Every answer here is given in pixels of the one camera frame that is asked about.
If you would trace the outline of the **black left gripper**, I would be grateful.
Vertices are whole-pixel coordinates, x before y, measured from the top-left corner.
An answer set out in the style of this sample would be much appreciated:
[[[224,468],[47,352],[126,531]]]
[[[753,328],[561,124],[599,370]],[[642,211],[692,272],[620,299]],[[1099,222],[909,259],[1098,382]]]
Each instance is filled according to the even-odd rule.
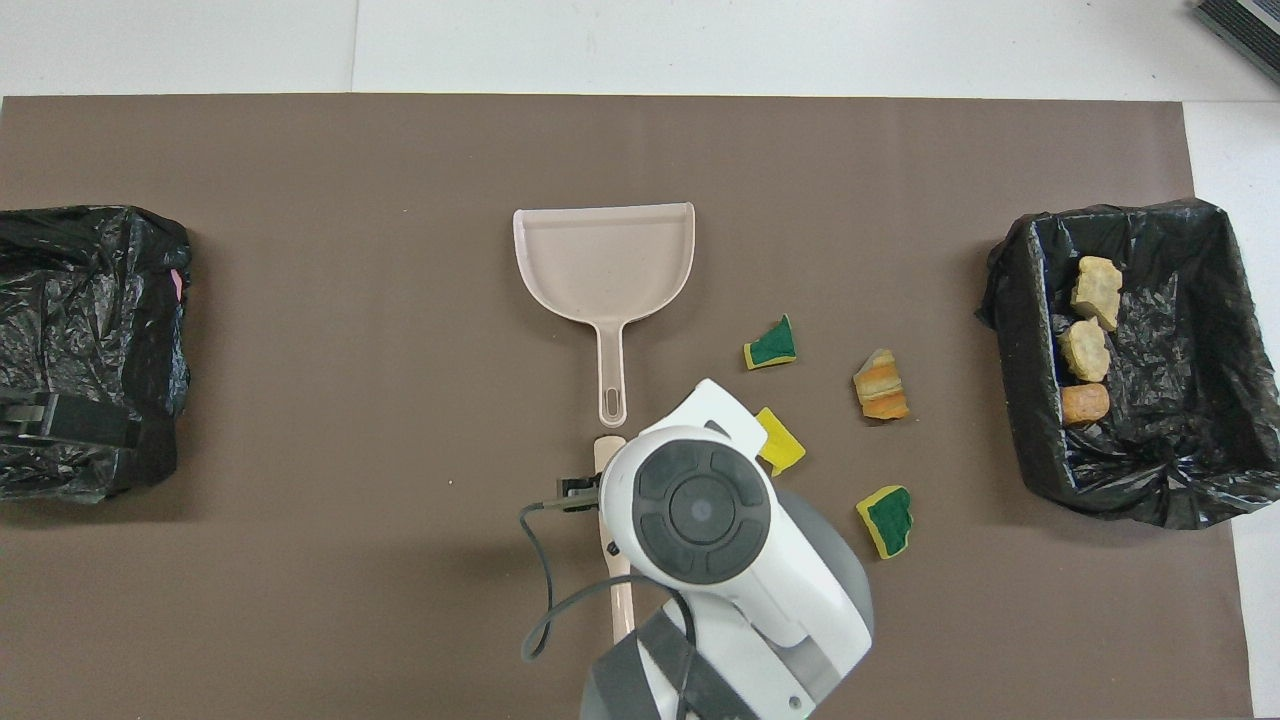
[[[124,407],[64,393],[4,393],[4,445],[131,448],[133,419]]]

